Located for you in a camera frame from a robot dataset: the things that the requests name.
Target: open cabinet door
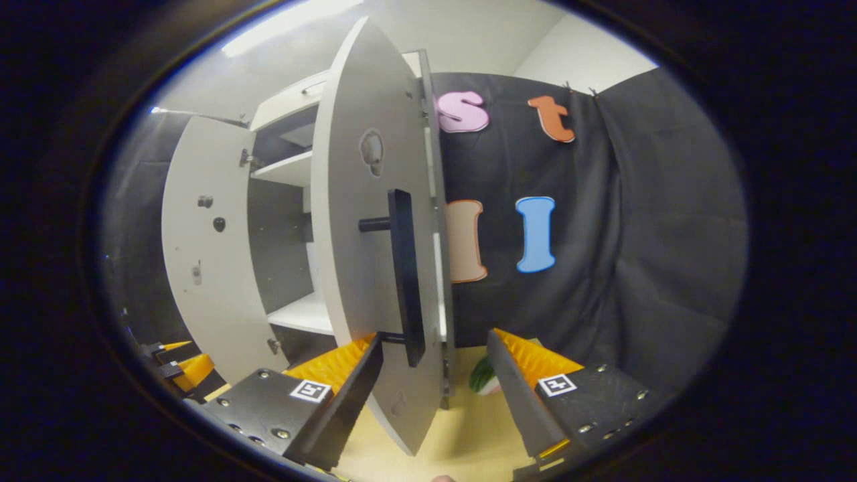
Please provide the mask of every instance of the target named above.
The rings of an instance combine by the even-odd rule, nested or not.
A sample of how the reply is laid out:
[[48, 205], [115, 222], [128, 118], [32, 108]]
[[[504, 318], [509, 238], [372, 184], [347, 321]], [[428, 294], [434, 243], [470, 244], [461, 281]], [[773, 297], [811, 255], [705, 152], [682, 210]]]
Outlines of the open cabinet door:
[[[173, 298], [196, 345], [231, 384], [261, 367], [288, 364], [267, 344], [274, 335], [250, 258], [249, 164], [241, 159], [254, 140], [255, 132], [234, 125], [190, 119], [172, 156], [161, 209]], [[210, 207], [200, 205], [201, 196], [211, 198]]]
[[[412, 367], [404, 345], [384, 343], [384, 365], [367, 402], [390, 437], [411, 455], [443, 392], [432, 238], [436, 215], [422, 91], [384, 33], [366, 18], [358, 21], [333, 61], [321, 96], [310, 176], [321, 291], [340, 345], [374, 332], [408, 331], [399, 310], [392, 233], [361, 232], [358, 223], [390, 214], [390, 190], [411, 195], [425, 351]], [[369, 140], [373, 136], [380, 137], [380, 145], [377, 138]], [[367, 155], [381, 160], [370, 161]]]

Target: green object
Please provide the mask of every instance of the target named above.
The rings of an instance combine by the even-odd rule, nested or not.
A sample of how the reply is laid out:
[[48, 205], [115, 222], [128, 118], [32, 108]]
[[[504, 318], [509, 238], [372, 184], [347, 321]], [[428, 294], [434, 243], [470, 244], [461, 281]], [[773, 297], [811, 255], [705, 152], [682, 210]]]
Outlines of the green object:
[[484, 357], [476, 363], [473, 371], [470, 373], [470, 389], [479, 393], [488, 381], [494, 378], [494, 367], [491, 366], [491, 360]]

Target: foam letter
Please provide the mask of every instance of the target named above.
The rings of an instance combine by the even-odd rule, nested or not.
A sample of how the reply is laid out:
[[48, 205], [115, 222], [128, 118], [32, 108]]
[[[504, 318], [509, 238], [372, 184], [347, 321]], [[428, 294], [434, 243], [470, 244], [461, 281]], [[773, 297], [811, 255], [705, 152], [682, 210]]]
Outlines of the foam letter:
[[550, 197], [522, 197], [515, 209], [524, 216], [524, 257], [518, 262], [521, 273], [535, 273], [554, 266], [550, 254], [550, 213], [556, 202]]
[[562, 105], [556, 105], [554, 98], [549, 95], [535, 97], [527, 101], [530, 107], [538, 110], [538, 120], [542, 123], [542, 130], [551, 139], [559, 142], [571, 142], [574, 140], [574, 131], [562, 126], [562, 117], [567, 116], [568, 109]]
[[482, 97], [475, 92], [450, 92], [437, 100], [440, 128], [445, 132], [475, 132], [488, 125], [488, 113], [481, 107]]
[[479, 281], [488, 270], [479, 259], [476, 230], [482, 203], [453, 201], [446, 205], [446, 236], [449, 240], [449, 277], [453, 283]]

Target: beige floor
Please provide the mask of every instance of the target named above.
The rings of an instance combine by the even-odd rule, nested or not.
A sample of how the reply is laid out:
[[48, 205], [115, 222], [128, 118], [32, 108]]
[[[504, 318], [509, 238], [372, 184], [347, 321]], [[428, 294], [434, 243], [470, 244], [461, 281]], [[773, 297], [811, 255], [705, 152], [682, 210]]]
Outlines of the beige floor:
[[[355, 482], [430, 482], [438, 475], [456, 482], [507, 482], [513, 469], [530, 465], [502, 392], [479, 396], [467, 386], [470, 372], [486, 354], [485, 346], [456, 353], [455, 396], [448, 410], [437, 411], [416, 456], [405, 455], [364, 408], [333, 472]], [[206, 398], [227, 389], [229, 385]]]

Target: black handle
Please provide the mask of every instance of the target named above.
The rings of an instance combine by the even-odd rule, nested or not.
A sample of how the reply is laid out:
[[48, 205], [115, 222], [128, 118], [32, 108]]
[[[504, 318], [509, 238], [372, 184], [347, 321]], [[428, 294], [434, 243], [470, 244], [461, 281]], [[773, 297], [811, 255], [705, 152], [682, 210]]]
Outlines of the black handle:
[[408, 365], [417, 366], [426, 351], [426, 340], [423, 333], [423, 306], [420, 303], [411, 195], [403, 190], [389, 190], [387, 204], [389, 217], [360, 220], [357, 228], [360, 232], [390, 230], [390, 240], [393, 242], [393, 271], [396, 274], [403, 333], [382, 336], [385, 341], [404, 343]]

